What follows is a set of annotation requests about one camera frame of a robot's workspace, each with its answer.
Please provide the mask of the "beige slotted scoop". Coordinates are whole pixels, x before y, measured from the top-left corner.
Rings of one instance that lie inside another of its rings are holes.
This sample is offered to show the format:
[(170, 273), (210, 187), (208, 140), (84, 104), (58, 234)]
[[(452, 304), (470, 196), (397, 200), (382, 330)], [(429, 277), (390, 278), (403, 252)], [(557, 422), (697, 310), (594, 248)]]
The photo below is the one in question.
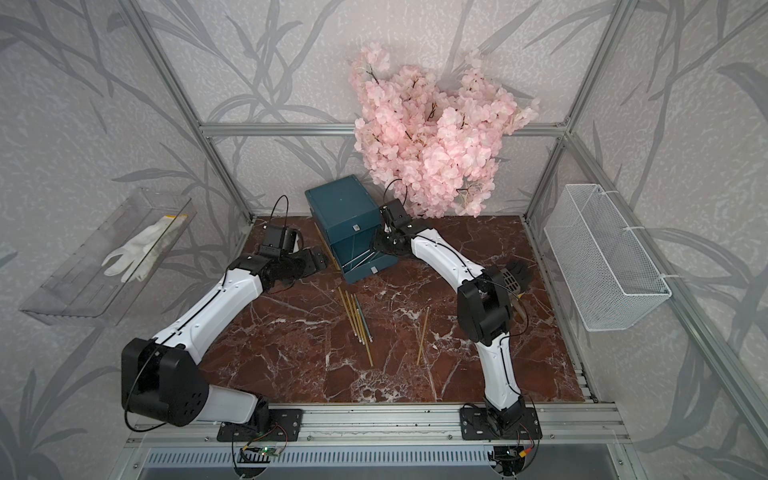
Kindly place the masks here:
[(505, 286), (509, 292), (510, 303), (523, 321), (528, 319), (528, 314), (520, 298), (528, 290), (531, 282), (531, 272), (525, 265), (515, 264), (502, 270)]

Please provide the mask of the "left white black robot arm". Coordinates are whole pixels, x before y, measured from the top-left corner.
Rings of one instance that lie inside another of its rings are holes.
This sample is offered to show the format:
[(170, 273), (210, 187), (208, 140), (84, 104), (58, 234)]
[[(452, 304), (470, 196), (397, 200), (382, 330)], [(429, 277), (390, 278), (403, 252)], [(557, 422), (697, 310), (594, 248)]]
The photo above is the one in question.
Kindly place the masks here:
[(327, 267), (319, 247), (306, 247), (291, 227), (269, 226), (254, 254), (243, 254), (194, 306), (150, 339), (135, 338), (121, 354), (121, 403), (125, 414), (159, 426), (192, 422), (243, 425), (261, 432), (270, 418), (266, 400), (208, 382), (204, 355), (232, 320), (276, 284), (291, 286)]

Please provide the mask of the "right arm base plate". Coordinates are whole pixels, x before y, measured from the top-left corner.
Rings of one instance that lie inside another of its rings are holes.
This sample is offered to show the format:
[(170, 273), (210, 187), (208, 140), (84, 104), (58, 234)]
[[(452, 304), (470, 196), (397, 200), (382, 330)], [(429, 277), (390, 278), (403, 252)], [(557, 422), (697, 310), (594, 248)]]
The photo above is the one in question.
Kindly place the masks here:
[(465, 403), (458, 411), (463, 440), (520, 440), (542, 438), (537, 410), (518, 402), (503, 411)]

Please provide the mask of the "teal drawer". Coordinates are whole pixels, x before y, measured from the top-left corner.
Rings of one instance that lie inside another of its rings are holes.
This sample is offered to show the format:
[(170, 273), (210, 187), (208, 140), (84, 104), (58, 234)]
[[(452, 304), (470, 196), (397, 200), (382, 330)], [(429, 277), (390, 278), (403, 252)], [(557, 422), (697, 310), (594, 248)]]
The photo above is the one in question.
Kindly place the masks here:
[(395, 256), (374, 251), (369, 241), (350, 237), (331, 246), (342, 276), (354, 284), (397, 264)]

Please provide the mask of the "white glove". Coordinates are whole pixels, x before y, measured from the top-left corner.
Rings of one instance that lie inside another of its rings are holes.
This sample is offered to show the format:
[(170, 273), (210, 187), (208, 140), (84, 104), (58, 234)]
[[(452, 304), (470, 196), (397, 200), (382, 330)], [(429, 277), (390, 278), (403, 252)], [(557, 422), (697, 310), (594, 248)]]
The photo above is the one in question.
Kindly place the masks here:
[(104, 275), (107, 277), (120, 275), (121, 283), (146, 280), (159, 261), (160, 253), (171, 243), (182, 224), (183, 215), (179, 217), (165, 215), (144, 228), (104, 258), (102, 266), (114, 260), (104, 271)]

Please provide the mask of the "green pencil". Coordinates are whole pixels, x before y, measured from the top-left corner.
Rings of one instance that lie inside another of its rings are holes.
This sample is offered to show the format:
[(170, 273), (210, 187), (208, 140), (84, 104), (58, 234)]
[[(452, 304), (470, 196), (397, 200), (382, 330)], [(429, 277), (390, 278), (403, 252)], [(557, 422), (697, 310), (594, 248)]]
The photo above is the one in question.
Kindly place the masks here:
[(376, 259), (378, 256), (379, 256), (379, 253), (378, 253), (378, 252), (372, 252), (370, 255), (368, 255), (368, 256), (367, 256), (367, 257), (365, 257), (363, 260), (361, 260), (361, 261), (360, 261), (360, 262), (358, 262), (356, 265), (354, 265), (354, 266), (353, 266), (353, 267), (352, 267), (352, 268), (351, 268), (351, 269), (348, 271), (348, 273), (351, 273), (352, 271), (354, 271), (354, 270), (358, 269), (359, 267), (363, 266), (364, 264), (367, 264), (367, 263), (368, 263), (368, 262), (370, 262), (371, 260), (373, 260), (373, 259)]
[(350, 259), (350, 260), (349, 260), (348, 262), (346, 262), (345, 264), (343, 264), (343, 265), (341, 266), (341, 270), (342, 270), (342, 271), (346, 271), (346, 270), (350, 270), (350, 269), (353, 269), (353, 268), (354, 268), (353, 264), (356, 264), (356, 263), (358, 263), (358, 262), (362, 262), (362, 261), (365, 261), (365, 260), (366, 260), (368, 257), (370, 257), (370, 256), (371, 256), (371, 255), (373, 255), (373, 254), (374, 254), (374, 251), (373, 251), (372, 249), (368, 249), (368, 250), (366, 250), (366, 251), (362, 252), (361, 254), (359, 254), (359, 255), (357, 255), (357, 256), (355, 256), (355, 257), (353, 257), (352, 259)]

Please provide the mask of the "pink blossom artificial tree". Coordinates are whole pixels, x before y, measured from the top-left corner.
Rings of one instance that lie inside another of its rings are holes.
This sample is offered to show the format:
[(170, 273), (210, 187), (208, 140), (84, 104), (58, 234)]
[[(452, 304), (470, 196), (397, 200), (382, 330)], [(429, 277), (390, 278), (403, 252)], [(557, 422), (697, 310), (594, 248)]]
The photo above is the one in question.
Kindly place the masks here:
[(479, 52), (466, 61), (454, 89), (418, 65), (392, 71), (389, 52), (376, 42), (350, 64), (362, 112), (355, 148), (372, 181), (416, 218), (479, 216), (495, 189), (504, 136), (540, 113), (538, 99), (520, 103), (488, 77)]

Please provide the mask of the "teal drawer cabinet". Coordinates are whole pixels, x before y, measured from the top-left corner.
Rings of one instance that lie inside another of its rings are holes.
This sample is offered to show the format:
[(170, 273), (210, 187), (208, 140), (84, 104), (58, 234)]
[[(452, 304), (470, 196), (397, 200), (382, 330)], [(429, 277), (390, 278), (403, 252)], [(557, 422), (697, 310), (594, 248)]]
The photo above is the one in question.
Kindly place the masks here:
[(355, 175), (305, 191), (313, 218), (329, 244), (380, 224), (378, 205)]

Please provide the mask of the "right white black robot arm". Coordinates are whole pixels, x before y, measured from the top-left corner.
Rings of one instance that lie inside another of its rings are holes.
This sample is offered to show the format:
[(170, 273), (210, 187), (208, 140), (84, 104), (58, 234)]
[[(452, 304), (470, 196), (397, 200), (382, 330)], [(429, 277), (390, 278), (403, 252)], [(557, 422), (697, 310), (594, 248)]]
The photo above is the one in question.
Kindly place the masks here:
[(525, 401), (512, 365), (513, 306), (502, 271), (467, 259), (425, 220), (411, 217), (398, 199), (382, 205), (379, 213), (374, 250), (421, 260), (455, 290), (458, 324), (480, 358), (488, 419), (499, 430), (507, 428), (522, 417)]

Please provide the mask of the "green pencil among yellows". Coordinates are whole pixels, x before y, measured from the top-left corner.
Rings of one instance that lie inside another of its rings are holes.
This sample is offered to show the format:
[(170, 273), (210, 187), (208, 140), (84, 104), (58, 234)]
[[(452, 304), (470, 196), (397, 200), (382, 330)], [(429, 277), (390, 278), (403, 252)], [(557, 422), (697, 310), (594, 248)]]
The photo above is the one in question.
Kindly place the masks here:
[(361, 321), (361, 324), (362, 324), (363, 331), (364, 331), (364, 333), (366, 335), (366, 342), (368, 344), (370, 344), (373, 339), (372, 339), (372, 335), (371, 335), (368, 323), (366, 321), (364, 312), (362, 310), (361, 303), (360, 303), (360, 301), (359, 301), (359, 299), (358, 299), (356, 294), (353, 295), (353, 298), (354, 298), (354, 301), (355, 301), (355, 304), (356, 304), (356, 307), (357, 307), (357, 311), (358, 311), (358, 314), (359, 314), (359, 317), (360, 317), (360, 321)]

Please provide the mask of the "yellow pencil right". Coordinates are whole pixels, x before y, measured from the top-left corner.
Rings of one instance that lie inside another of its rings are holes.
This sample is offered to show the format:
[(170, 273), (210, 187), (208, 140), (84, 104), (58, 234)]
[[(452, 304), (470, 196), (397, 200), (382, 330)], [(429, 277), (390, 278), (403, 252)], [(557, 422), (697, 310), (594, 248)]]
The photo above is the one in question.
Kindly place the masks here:
[(424, 344), (425, 344), (426, 334), (428, 330), (430, 311), (431, 311), (431, 307), (427, 307), (424, 314), (423, 321), (422, 321), (418, 353), (417, 353), (417, 365), (421, 364), (422, 358), (424, 355)]

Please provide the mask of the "left circuit board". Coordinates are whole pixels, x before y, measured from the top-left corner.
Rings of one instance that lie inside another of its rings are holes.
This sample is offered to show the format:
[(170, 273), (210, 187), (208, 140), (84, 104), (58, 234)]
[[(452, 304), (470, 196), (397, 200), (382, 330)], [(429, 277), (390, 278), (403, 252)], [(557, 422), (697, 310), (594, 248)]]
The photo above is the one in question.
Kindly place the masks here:
[(238, 447), (235, 450), (234, 461), (238, 466), (251, 464), (268, 464), (279, 459), (285, 450), (285, 446), (278, 447), (245, 445), (243, 447)]

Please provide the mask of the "aluminium front rail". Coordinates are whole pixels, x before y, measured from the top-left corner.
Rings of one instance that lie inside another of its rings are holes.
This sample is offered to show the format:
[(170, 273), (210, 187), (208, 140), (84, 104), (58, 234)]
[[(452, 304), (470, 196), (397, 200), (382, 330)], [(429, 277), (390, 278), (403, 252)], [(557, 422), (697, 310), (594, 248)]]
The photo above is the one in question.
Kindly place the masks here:
[(298, 404), (290, 420), (262, 439), (288, 447), (525, 443), (622, 444), (630, 435), (612, 403), (538, 403), (529, 423), (507, 439), (491, 433), (479, 409), (458, 403)]

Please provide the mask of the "clear plastic wall tray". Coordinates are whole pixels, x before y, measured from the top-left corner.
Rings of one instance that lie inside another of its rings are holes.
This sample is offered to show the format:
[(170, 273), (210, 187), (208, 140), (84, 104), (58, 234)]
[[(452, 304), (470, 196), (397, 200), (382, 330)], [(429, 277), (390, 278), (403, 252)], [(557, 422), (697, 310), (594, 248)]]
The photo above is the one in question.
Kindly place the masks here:
[(195, 215), (188, 196), (136, 189), (20, 311), (51, 326), (118, 324)]

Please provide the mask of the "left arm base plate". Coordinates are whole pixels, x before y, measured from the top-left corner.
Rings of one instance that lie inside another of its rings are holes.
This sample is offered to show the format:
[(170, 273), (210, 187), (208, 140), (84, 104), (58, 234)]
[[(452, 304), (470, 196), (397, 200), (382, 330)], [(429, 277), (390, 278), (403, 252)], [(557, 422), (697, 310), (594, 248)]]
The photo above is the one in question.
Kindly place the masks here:
[(290, 443), (298, 440), (304, 411), (302, 409), (260, 409), (245, 424), (224, 422), (217, 433), (218, 442), (246, 443), (273, 441)]

